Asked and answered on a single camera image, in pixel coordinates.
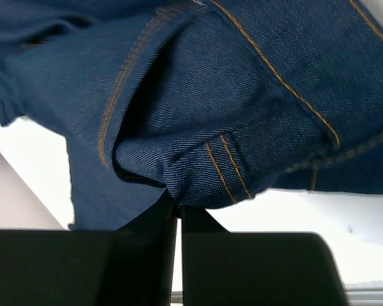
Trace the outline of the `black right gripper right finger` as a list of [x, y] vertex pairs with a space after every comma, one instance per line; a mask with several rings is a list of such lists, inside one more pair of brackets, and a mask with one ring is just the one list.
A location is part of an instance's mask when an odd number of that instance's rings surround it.
[[315, 233], [236, 233], [182, 208], [184, 305], [348, 305], [331, 251]]

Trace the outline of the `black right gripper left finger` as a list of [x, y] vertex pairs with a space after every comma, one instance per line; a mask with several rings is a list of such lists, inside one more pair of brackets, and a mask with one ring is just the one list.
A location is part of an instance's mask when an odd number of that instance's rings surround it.
[[168, 193], [115, 231], [0, 229], [0, 305], [169, 305]]

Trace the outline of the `dark blue denim trousers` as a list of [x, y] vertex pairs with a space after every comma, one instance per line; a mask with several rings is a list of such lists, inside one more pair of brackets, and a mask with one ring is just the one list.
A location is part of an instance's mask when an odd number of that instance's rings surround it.
[[383, 26], [362, 1], [0, 1], [0, 124], [66, 138], [72, 230], [161, 195], [383, 194]]

